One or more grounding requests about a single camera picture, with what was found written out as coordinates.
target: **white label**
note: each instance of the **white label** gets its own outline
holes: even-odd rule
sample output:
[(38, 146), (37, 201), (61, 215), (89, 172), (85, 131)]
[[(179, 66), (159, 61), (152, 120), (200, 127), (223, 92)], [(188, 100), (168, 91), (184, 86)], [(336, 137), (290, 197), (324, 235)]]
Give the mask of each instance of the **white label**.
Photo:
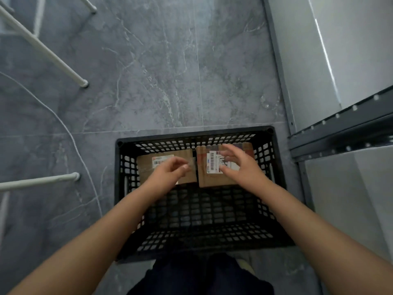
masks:
[(171, 157), (174, 157), (174, 155), (171, 154), (171, 155), (165, 155), (165, 156), (154, 156), (151, 159), (152, 168), (155, 169), (161, 163), (163, 163), (164, 161), (166, 161), (168, 158), (171, 158)]
[(208, 174), (222, 174), (219, 167), (226, 165), (227, 167), (238, 171), (239, 166), (234, 162), (225, 162), (224, 156), (219, 151), (210, 151), (206, 154), (206, 172)]

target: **crate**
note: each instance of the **crate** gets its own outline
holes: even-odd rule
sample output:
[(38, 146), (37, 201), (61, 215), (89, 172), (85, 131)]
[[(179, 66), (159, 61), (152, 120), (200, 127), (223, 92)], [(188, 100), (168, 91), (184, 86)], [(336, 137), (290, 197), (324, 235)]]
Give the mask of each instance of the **crate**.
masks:
[[(136, 157), (198, 145), (251, 142), (263, 172), (285, 188), (277, 139), (271, 126), (123, 138), (115, 146), (115, 204), (140, 186)], [(293, 245), (269, 207), (239, 185), (175, 186), (154, 203), (127, 240), (120, 263), (168, 253), (222, 252)]]

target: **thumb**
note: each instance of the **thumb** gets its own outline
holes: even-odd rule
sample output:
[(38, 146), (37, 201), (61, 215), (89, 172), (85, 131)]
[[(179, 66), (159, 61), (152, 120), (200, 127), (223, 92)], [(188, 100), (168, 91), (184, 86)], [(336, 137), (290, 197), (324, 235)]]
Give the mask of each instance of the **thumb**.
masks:
[(172, 174), (178, 179), (182, 178), (188, 171), (190, 166), (186, 163), (172, 172)]
[(231, 168), (228, 168), (226, 165), (220, 165), (220, 171), (224, 173), (224, 175), (228, 176), (229, 178), (235, 180), (238, 171), (235, 171)]

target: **person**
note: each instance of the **person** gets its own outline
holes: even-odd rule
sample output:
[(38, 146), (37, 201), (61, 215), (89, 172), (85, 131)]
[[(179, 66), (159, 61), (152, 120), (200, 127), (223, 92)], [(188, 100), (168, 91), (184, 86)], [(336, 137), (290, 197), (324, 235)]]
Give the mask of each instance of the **person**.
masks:
[[(393, 266), (389, 262), (270, 181), (256, 161), (242, 150), (233, 145), (224, 147), (222, 154), (226, 160), (237, 163), (240, 169), (221, 166), (221, 171), (269, 206), (332, 294), (393, 294)], [(187, 171), (185, 159), (166, 160), (145, 183), (44, 261), (9, 294), (92, 294), (146, 209), (169, 192)], [(153, 270), (130, 294), (273, 293), (269, 283), (256, 282), (257, 278), (237, 268), (228, 256), (214, 257), (214, 261), (208, 262), (207, 272), (211, 275), (206, 276), (205, 289), (199, 280), (199, 270), (192, 267), (195, 257), (177, 256), (157, 260)]]

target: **person's left hand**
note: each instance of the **person's left hand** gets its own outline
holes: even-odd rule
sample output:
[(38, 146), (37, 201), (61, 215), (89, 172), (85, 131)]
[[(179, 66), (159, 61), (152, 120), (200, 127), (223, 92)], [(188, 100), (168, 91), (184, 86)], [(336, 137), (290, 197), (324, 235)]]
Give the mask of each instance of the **person's left hand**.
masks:
[(153, 201), (166, 195), (191, 169), (188, 161), (181, 157), (171, 157), (161, 163), (149, 178), (141, 185), (141, 188), (149, 190)]

